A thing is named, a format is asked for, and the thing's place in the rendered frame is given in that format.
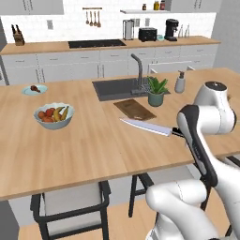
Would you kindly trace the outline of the brown wooden cutting board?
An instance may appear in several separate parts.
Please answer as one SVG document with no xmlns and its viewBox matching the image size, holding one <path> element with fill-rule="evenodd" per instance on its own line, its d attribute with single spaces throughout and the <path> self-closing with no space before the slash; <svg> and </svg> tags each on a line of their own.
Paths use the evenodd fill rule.
<svg viewBox="0 0 240 240">
<path fill-rule="evenodd" d="M 130 119 L 147 121 L 156 118 L 153 113 L 133 98 L 114 102 L 114 105 Z"/>
</svg>

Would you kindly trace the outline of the pale blue plate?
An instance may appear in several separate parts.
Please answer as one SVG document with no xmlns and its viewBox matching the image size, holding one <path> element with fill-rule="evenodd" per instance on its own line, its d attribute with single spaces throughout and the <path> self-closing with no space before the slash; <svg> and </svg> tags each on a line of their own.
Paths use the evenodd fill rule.
<svg viewBox="0 0 240 240">
<path fill-rule="evenodd" d="M 48 87 L 46 85 L 35 84 L 35 86 L 37 86 L 37 88 L 40 90 L 41 93 L 31 91 L 30 86 L 24 87 L 24 89 L 22 90 L 22 93 L 27 96 L 38 96 L 38 95 L 44 94 L 48 90 Z"/>
</svg>

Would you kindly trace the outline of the wooden knife block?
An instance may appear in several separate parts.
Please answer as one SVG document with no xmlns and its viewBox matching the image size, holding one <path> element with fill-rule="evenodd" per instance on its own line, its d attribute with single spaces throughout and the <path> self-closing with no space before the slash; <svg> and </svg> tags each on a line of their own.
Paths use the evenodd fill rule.
<svg viewBox="0 0 240 240">
<path fill-rule="evenodd" d="M 12 24 L 11 29 L 12 29 L 13 37 L 14 37 L 14 40 L 15 40 L 15 45 L 16 46 L 23 46 L 25 44 L 25 41 L 24 41 L 24 38 L 23 38 L 22 31 L 19 29 L 19 26 Z"/>
</svg>

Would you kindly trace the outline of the dark grey sink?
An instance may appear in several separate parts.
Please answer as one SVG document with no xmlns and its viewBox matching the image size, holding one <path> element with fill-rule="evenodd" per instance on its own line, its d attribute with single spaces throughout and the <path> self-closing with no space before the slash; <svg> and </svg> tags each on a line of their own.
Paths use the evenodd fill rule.
<svg viewBox="0 0 240 240">
<path fill-rule="evenodd" d="M 137 78 L 130 78 L 95 81 L 93 85 L 100 101 L 147 97 L 150 90 L 146 77 L 142 79 L 142 83 L 138 83 Z"/>
</svg>

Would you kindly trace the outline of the green plant in teal pot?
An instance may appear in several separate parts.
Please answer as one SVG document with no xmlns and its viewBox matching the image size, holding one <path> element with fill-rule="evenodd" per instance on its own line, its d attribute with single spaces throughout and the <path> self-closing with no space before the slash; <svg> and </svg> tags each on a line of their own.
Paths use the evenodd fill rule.
<svg viewBox="0 0 240 240">
<path fill-rule="evenodd" d="M 148 103 L 152 107 L 161 106 L 163 103 L 164 95 L 168 92 L 168 88 L 166 84 L 168 82 L 167 79 L 163 81 L 159 81 L 157 77 L 148 76 Z"/>
</svg>

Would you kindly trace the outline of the grey metal tap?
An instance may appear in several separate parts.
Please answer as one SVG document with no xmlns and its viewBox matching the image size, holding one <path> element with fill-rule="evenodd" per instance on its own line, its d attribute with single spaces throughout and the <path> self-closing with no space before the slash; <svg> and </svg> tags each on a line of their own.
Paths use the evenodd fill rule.
<svg viewBox="0 0 240 240">
<path fill-rule="evenodd" d="M 147 93 L 150 90 L 150 86 L 148 84 L 148 79 L 143 77 L 143 64 L 141 59 L 135 55 L 134 53 L 131 55 L 131 57 L 137 61 L 138 63 L 138 78 L 136 79 L 136 85 L 131 90 L 132 95 L 141 95 L 144 93 Z"/>
</svg>

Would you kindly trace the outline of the yellow banana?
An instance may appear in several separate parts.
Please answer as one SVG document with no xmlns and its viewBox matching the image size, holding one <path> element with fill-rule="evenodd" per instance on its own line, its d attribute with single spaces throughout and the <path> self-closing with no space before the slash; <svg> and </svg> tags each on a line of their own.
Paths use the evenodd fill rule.
<svg viewBox="0 0 240 240">
<path fill-rule="evenodd" d="M 53 111 L 53 119 L 55 122 L 63 121 L 67 118 L 68 115 L 68 106 L 66 108 L 64 107 L 58 107 Z"/>
</svg>

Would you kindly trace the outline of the pale blue fruit bowl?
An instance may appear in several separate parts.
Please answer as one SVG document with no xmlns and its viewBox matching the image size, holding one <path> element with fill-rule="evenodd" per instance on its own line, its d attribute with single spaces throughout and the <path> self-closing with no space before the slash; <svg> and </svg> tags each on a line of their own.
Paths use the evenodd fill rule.
<svg viewBox="0 0 240 240">
<path fill-rule="evenodd" d="M 64 107 L 66 108 L 68 106 L 68 113 L 67 113 L 67 118 L 63 121 L 60 122 L 55 122 L 53 119 L 53 115 L 52 117 L 48 117 L 47 115 L 45 117 L 43 117 L 42 119 L 40 119 L 38 117 L 38 113 L 40 111 L 46 112 L 47 109 L 50 108 L 54 108 L 57 109 L 58 107 Z M 60 128 L 64 128 L 65 126 L 67 126 L 73 116 L 73 114 L 75 113 L 75 110 L 72 106 L 70 106 L 69 104 L 60 102 L 54 102 L 54 103 L 50 103 L 50 104 L 45 104 L 42 107 L 39 107 L 35 112 L 34 112 L 34 117 L 35 119 L 44 127 L 47 129 L 60 129 Z"/>
</svg>

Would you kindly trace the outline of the black chair with white seat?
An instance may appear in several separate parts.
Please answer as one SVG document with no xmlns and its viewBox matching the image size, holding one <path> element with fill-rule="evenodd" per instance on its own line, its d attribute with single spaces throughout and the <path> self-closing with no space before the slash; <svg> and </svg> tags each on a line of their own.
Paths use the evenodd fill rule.
<svg viewBox="0 0 240 240">
<path fill-rule="evenodd" d="M 137 188 L 137 181 L 140 181 L 142 188 Z M 136 174 L 132 176 L 131 189 L 128 205 L 128 216 L 131 218 L 133 216 L 133 209 L 135 198 L 140 195 L 144 195 L 146 190 L 154 184 L 165 183 L 167 179 L 162 173 L 145 172 L 141 174 Z"/>
<path fill-rule="evenodd" d="M 42 240 L 55 240 L 101 229 L 109 240 L 107 207 L 111 189 L 108 181 L 69 187 L 31 198 L 30 210 Z"/>
</svg>

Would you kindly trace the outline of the white soap dispenser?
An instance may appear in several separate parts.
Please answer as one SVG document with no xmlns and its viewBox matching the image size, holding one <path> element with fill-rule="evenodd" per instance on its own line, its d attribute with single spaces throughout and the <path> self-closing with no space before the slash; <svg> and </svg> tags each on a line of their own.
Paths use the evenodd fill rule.
<svg viewBox="0 0 240 240">
<path fill-rule="evenodd" d="M 179 71 L 179 76 L 176 80 L 174 91 L 176 93 L 183 93 L 185 91 L 186 79 L 185 79 L 185 72 Z"/>
</svg>

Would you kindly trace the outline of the white base cupboards run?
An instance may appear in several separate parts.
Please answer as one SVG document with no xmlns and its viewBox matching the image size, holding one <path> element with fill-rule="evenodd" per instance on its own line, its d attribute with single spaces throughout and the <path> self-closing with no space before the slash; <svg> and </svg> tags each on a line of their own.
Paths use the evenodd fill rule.
<svg viewBox="0 0 240 240">
<path fill-rule="evenodd" d="M 48 83 L 211 68 L 216 44 L 4 55 L 8 83 Z"/>
</svg>

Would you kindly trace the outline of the black hob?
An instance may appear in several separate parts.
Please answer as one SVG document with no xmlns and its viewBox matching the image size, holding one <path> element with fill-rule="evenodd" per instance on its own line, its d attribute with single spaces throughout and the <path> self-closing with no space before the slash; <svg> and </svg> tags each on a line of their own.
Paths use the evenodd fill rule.
<svg viewBox="0 0 240 240">
<path fill-rule="evenodd" d="M 68 43 L 70 49 L 125 46 L 120 39 L 78 40 Z"/>
</svg>

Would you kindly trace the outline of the black toaster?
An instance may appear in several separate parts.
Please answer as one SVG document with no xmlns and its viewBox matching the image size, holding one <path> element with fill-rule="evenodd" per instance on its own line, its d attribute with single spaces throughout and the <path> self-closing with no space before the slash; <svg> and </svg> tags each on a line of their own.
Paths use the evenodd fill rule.
<svg viewBox="0 0 240 240">
<path fill-rule="evenodd" d="M 153 27 L 144 27 L 139 29 L 138 39 L 141 42 L 156 41 L 158 30 Z"/>
</svg>

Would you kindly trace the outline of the black coffee machine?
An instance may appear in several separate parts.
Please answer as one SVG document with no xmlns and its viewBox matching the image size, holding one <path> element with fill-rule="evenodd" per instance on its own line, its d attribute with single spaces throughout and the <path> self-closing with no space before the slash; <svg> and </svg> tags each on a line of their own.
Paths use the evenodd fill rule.
<svg viewBox="0 0 240 240">
<path fill-rule="evenodd" d="M 177 38 L 174 36 L 174 33 L 177 31 L 179 21 L 175 19 L 166 20 L 166 30 L 164 38 L 169 41 L 176 41 Z"/>
</svg>

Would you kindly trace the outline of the white wall shelf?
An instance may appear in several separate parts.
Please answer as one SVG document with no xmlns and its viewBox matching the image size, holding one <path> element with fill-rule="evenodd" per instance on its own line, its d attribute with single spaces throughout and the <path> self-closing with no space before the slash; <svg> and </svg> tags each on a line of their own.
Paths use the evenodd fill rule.
<svg viewBox="0 0 240 240">
<path fill-rule="evenodd" d="M 170 13 L 167 10 L 141 10 L 141 9 L 120 9 L 121 13 L 124 14 L 160 14 L 160 13 Z"/>
</svg>

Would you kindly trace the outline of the white wall cupboards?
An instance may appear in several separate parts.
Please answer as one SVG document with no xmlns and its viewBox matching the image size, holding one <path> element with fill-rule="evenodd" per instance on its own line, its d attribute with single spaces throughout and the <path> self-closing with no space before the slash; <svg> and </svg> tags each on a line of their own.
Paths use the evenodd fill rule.
<svg viewBox="0 0 240 240">
<path fill-rule="evenodd" d="M 165 0 L 165 9 L 172 13 L 219 12 L 222 0 Z"/>
<path fill-rule="evenodd" d="M 0 16 L 63 14 L 63 0 L 0 0 Z"/>
</svg>

